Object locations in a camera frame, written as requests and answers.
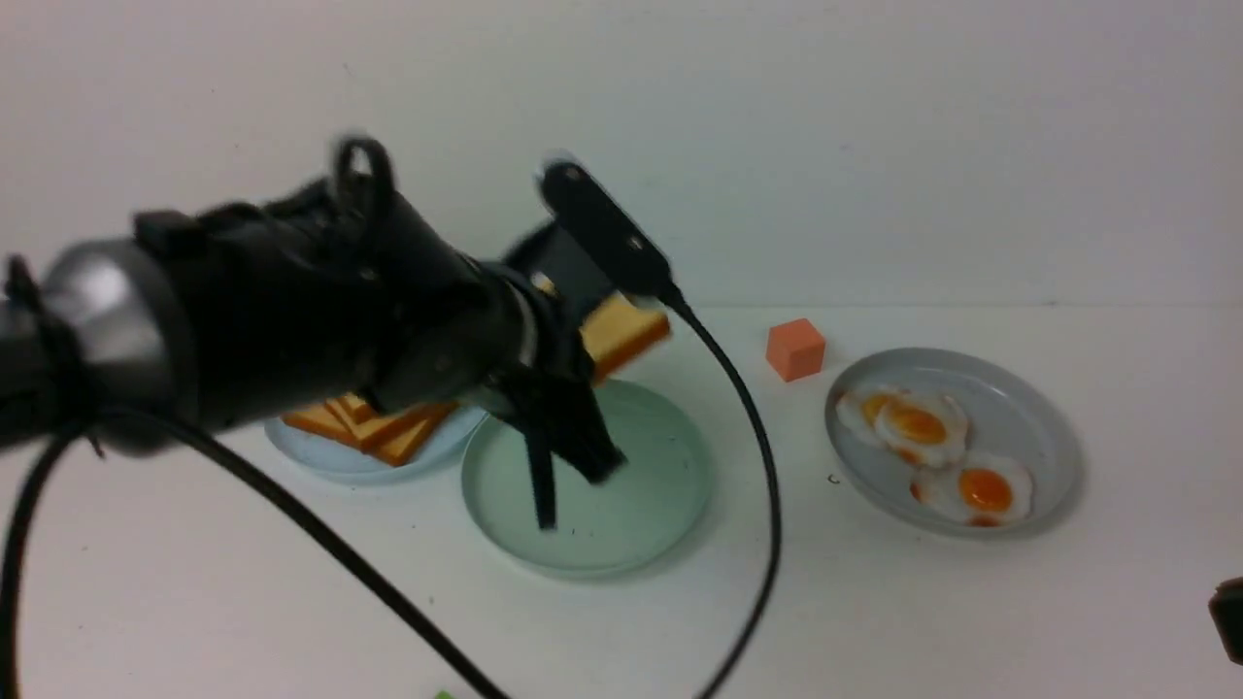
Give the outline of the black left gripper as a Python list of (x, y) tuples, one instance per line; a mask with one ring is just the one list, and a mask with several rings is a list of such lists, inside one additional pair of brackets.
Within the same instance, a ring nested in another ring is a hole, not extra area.
[(456, 397), (525, 437), (534, 514), (556, 529), (554, 454), (587, 483), (625, 464), (593, 391), (594, 363), (556, 299), (493, 262), (466, 262), (456, 287)]

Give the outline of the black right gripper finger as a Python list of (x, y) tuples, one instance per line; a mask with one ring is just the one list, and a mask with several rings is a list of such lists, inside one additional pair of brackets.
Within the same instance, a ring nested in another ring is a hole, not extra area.
[(1243, 664), (1243, 581), (1217, 585), (1208, 602), (1209, 614), (1231, 663)]

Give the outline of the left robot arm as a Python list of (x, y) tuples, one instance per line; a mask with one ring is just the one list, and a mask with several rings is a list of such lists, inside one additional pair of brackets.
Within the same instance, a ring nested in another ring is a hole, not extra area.
[(116, 404), (215, 434), (347, 393), (378, 415), (460, 400), (525, 435), (536, 517), (554, 529), (554, 458), (603, 483), (624, 456), (579, 331), (598, 297), (534, 275), (572, 243), (612, 289), (649, 284), (641, 234), (585, 172), (557, 162), (539, 190), (551, 220), (498, 261), (444, 243), (382, 164), (265, 204), (143, 211), (40, 280), (10, 257), (2, 447)]

